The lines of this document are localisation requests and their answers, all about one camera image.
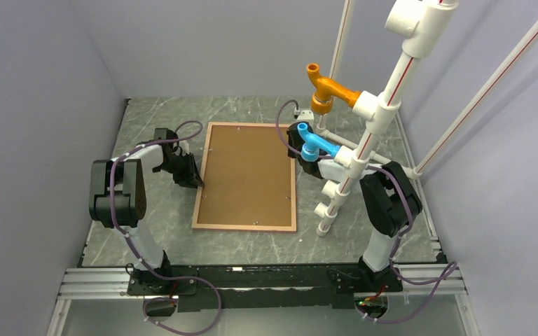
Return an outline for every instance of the orange pipe fitting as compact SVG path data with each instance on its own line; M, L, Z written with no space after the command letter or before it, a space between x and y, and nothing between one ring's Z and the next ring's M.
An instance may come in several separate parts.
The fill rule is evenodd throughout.
M316 63L310 63L306 66L308 78L310 78L310 82L317 88L310 100L310 109L312 109L312 112L321 115L331 112L333 108L333 96L346 102L349 107L354 107L361 92L351 91L329 77L321 76L319 69L319 65Z

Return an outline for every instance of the gray marble surface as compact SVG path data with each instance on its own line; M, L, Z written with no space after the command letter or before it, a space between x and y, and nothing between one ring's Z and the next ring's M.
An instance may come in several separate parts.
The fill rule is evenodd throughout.
M200 120L205 130L190 141L191 151L201 167L207 123L210 121L274 123L277 110L292 97L168 97L131 99L118 132L113 154L129 151L140 141L153 136L156 127L174 129L180 122ZM309 97L294 97L302 108ZM284 113L282 123L294 119L292 109ZM327 127L338 135L358 142L364 131L360 118L341 101L329 114ZM195 130L183 127L180 136ZM380 138L377 153L407 165L399 128L395 122ZM318 202L328 204L321 194L325 180L319 180L296 168L298 232L220 232L191 229L196 190L180 188L165 172L145 176L146 222L156 241L175 265L184 264L262 264L262 263L348 263L356 262L364 252L372 225L366 214L359 186L339 211L331 230L319 237L315 230L319 217L313 210ZM423 214L406 235L398 254L401 262L435 260L429 230ZM100 223L92 223L84 266L117 266L132 262L119 237Z

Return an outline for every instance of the blue faucet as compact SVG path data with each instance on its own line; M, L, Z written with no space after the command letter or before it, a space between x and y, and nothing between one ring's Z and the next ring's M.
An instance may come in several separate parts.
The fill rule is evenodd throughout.
M308 131L308 124L305 122L298 124L298 133L304 140L302 146L302 159L308 162L314 162L319 158L319 152L322 149L330 156L335 157L341 146L333 145L320 136Z

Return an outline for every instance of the brown board surface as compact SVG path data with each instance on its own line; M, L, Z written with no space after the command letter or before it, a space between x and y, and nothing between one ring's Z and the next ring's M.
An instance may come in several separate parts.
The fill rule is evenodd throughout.
M193 228L296 231L295 162L274 124L210 122L201 176Z

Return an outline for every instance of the purple hose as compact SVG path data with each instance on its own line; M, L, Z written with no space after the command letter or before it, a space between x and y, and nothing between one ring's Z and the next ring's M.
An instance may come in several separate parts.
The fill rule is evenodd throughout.
M279 113L277 113L277 119L275 121L275 127L277 128L277 135L280 137L280 139L282 140L284 145L286 145L287 148L289 148L289 150L291 150L294 153L300 155L299 151L297 151L295 148L293 148L292 146L290 146L286 142L286 140L284 139L282 133L280 132L280 127L279 127L279 125L280 125L280 115L282 114L285 107L290 103L295 103L296 108L299 108L298 102L295 99L290 99L290 100L286 101L282 105L282 107L280 108ZM330 157L330 156L326 156L326 157L323 156L321 158L332 159L332 157ZM394 267L393 257L395 256L397 250L399 250L399 246L400 246L400 243L401 243L401 238L403 238L403 236L413 228L413 217L411 216L411 210L409 209L409 204L407 204L407 200L405 199L405 196L403 195L403 190L401 189L401 186L399 185L399 182L397 182L397 180L393 177L393 175L391 173L389 173L388 171L386 171L383 168L373 166L373 165L368 165L366 168L371 169L371 170L375 170L375 171L380 172L380 173L383 173L386 177L389 178L389 180L391 180L391 182L393 183L393 186L395 187L395 190L399 194L399 198L401 199L401 203L403 204L403 208L405 209L405 214L407 215L407 219L408 219L407 227L405 229L403 229L402 231L400 231L399 234L397 235L397 239L395 240L395 243L393 244L393 248L391 250L391 254L389 255L389 266L391 267L391 270L393 271L393 273L395 275L397 275L398 278L400 278L401 280L407 282L408 284L421 286L421 285L427 285L427 284L436 283L436 285L434 285L434 288L432 289L432 291L430 292L428 297L426 297L426 300L424 300L424 302L413 313L407 315L404 318L399 318L397 320L378 320L378 319L375 319L375 318L371 318L370 316L366 317L366 318L371 319L372 321L374 321L376 323L383 323L383 324L403 323L403 322L409 321L409 320L413 319L414 317L416 317L428 305L428 303L432 300L432 298L434 296L434 293L436 292L436 289L438 288L440 283L443 280L445 280L446 278L448 278L450 276L450 274L453 273L459 267L459 265L457 264L456 261L453 261L453 262L451 262L450 264L448 264L444 268L444 270L442 271L442 273L440 274L439 277L437 277L435 279L431 279L431 280L426 280L426 281L413 281L413 280L407 279L406 277L402 276L401 273L399 273L399 271Z
M176 131L178 131L178 129L180 127L183 127L184 125L186 124L190 124L190 123L195 123L195 124L198 124L199 125L199 129L197 130L197 132L193 133L192 135L189 135L189 136L185 136L184 138L180 138L180 139L169 139L169 140L157 140L157 141L152 141L152 142L149 142L149 143L146 143L144 145L139 145L135 148L133 148L129 153L125 153L125 154L122 154L120 157L118 157L113 163L112 163L112 168L111 168L111 171L110 171L110 191L111 193L114 193L114 171L116 170L116 166L118 165L119 162L123 161L124 159L130 157L131 155L135 154L136 152L140 151L141 149L145 148L145 147L149 147L149 146L154 146L154 145L160 145L160 144L173 144L175 142L179 142L179 141L185 141L185 140L189 140L189 139L192 139L194 137L196 137L197 135L199 135L199 133L201 133L201 131L203 131L203 124L200 122L200 121L197 121L197 120L189 120L189 121L185 121L183 122L182 124L180 124L177 128L176 128ZM144 306L143 306L143 315L145 316L145 319L146 321L149 321L153 324L155 324L156 326L158 327L161 327L163 329L166 329L172 333L175 333L175 334L178 334L178 335L183 335L183 336L196 336L196 335L201 335L207 331L209 331L211 328L213 328L218 320L219 320L219 315L221 313L221 298L220 298L220 295L219 295L219 292L217 290L217 288L212 284L210 283L209 281L205 280L205 279L202 279L200 277L196 277L196 276L163 276L163 275L160 275L158 274L152 266L150 266L147 261L145 259L143 259L143 257L141 256L141 254L139 254L138 250L135 248L135 245L133 244L133 242L131 241L131 239L128 237L127 235L127 231L124 230L123 228L120 227L120 225L118 224L118 220L116 218L116 208L115 208L115 204L114 204L114 197L110 197L110 214L111 214L111 219L112 219L112 224L114 225L114 228L117 229L120 233L123 234L123 236L125 236L125 241L127 242L127 246L129 246L129 249L131 250L131 252L133 253L133 255L135 256L136 259L139 260L139 262L145 266L145 268L150 272L152 273L155 277L159 278L159 279L162 279L162 280L166 280L166 281L180 281L180 280L196 280L196 281L201 281L203 282L204 284L207 284L214 292L215 292L215 295L217 296L217 313L215 315L215 318L214 320L206 327L206 328L203 328L202 330L200 331L196 331L196 332L184 332L184 331L180 331L180 330L175 330L175 329L172 329L171 327L167 326L167 325L164 325L164 324L161 324L157 321L154 321L153 319L151 319L148 315L147 315L147 306L154 302L154 301L169 301L169 302L174 302L175 300L173 300L172 298L166 298L166 297L157 297L157 298L154 298L152 300L149 300L147 301Z

